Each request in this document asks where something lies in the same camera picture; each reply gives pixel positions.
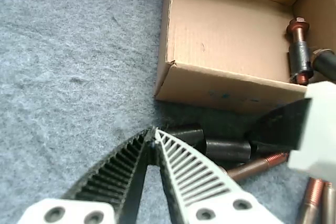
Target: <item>bolt head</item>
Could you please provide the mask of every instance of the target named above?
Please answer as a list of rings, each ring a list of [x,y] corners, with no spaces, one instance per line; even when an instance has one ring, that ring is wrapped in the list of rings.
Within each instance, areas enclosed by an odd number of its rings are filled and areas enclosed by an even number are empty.
[[[302,28],[304,32],[307,32],[309,30],[309,23],[302,17],[296,17],[289,22],[286,30],[288,34],[291,34],[297,28]]]

